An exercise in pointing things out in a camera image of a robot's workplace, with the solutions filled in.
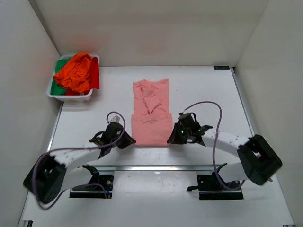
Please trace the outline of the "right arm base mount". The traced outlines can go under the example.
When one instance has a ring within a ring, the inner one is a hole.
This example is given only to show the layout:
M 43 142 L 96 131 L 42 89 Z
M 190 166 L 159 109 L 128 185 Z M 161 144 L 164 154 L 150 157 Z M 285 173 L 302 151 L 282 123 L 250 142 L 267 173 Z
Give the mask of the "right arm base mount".
M 199 200 L 243 200 L 244 196 L 240 181 L 224 183 L 231 190 L 225 189 L 218 181 L 213 166 L 191 165 L 185 167 L 186 171 L 194 171 L 197 175 L 197 183 L 187 187 L 187 192 L 197 191 Z

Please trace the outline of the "pink t shirt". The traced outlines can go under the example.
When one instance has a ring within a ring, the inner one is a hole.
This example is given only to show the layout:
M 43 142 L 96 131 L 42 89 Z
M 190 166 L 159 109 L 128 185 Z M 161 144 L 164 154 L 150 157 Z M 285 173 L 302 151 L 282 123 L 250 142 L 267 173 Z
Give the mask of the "pink t shirt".
M 167 146 L 173 119 L 169 110 L 169 80 L 133 83 L 132 137 L 138 146 Z

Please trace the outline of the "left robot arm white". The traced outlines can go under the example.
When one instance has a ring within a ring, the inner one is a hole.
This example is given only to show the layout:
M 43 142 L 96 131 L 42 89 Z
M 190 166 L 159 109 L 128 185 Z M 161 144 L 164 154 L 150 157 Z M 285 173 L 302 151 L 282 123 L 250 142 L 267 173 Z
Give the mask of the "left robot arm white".
M 117 122 L 110 122 L 104 131 L 96 133 L 88 148 L 64 148 L 44 153 L 36 161 L 23 181 L 23 186 L 35 195 L 38 202 L 48 204 L 63 191 L 85 184 L 94 188 L 99 183 L 97 169 L 90 165 L 109 154 L 111 149 L 136 143 Z

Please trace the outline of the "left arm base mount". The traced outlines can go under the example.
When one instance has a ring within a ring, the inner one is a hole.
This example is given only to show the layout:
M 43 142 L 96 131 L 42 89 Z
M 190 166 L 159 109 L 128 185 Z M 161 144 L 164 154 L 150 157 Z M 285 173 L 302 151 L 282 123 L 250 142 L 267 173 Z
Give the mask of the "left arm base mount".
M 99 171 L 93 166 L 84 166 L 92 177 L 87 184 L 76 186 L 70 190 L 70 198 L 111 199 L 114 186 L 113 171 Z

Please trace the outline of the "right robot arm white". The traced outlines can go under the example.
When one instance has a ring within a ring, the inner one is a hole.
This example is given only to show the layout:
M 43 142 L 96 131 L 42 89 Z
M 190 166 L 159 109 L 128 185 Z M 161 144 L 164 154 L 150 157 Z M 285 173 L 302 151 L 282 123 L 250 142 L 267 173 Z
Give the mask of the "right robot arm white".
M 229 182 L 250 180 L 256 185 L 264 185 L 283 165 L 282 160 L 261 135 L 240 137 L 216 131 L 210 125 L 201 126 L 195 113 L 179 115 L 174 124 L 168 144 L 199 144 L 219 149 L 234 155 L 239 162 L 216 169 L 212 177 L 213 186 L 224 189 Z

